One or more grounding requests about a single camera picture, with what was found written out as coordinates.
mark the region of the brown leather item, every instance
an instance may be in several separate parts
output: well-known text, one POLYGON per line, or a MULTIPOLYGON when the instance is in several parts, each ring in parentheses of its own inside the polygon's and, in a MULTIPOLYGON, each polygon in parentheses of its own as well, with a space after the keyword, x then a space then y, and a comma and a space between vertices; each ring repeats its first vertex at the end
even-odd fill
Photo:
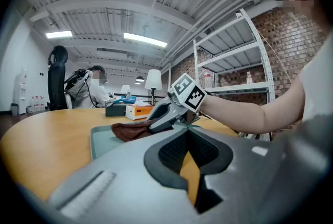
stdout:
POLYGON ((148 127, 157 120, 158 119, 155 118, 153 120, 137 124, 115 123, 111 126, 111 129, 115 136, 117 136, 120 140, 128 142, 152 135, 152 133, 148 130, 148 127))

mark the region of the office chair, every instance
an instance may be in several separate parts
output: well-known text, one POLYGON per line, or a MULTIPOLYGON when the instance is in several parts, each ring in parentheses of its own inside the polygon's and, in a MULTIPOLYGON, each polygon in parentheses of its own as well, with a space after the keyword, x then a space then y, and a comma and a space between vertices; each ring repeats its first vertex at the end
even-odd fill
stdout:
POLYGON ((50 110, 67 109, 64 93, 65 63, 68 59, 67 50, 63 46, 55 46, 48 56, 48 96, 50 98, 50 110))

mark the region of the floor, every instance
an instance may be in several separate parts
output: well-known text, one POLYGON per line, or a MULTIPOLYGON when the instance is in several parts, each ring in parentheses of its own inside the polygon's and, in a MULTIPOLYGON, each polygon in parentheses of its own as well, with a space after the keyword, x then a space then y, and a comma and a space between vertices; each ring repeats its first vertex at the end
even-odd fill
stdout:
POLYGON ((24 120, 27 117, 42 113, 45 111, 40 111, 36 113, 25 113, 20 116, 12 116, 12 115, 0 115, 0 140, 12 126, 17 124, 19 121, 24 120))

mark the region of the yellow table top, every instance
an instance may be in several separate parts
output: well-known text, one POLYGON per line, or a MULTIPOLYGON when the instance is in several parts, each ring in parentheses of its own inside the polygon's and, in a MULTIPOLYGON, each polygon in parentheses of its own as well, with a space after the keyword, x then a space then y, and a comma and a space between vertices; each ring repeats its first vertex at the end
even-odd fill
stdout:
MULTIPOLYGON (((130 123, 126 117, 105 117, 105 109, 71 109, 40 113, 14 125, 0 141, 2 159, 14 181, 45 200, 69 175, 91 161, 90 130, 96 126, 130 123)), ((195 125, 237 135, 225 125, 200 117, 195 125)), ((194 203, 199 169, 190 154, 181 176, 188 180, 194 203)))

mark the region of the white marker cube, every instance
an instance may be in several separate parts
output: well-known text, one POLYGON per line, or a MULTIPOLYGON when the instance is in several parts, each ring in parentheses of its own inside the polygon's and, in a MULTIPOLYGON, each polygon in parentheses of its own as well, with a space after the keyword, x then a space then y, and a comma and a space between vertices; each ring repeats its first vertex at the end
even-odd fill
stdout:
POLYGON ((184 73, 172 84, 174 92, 181 105, 197 112, 207 93, 197 85, 187 73, 184 73))

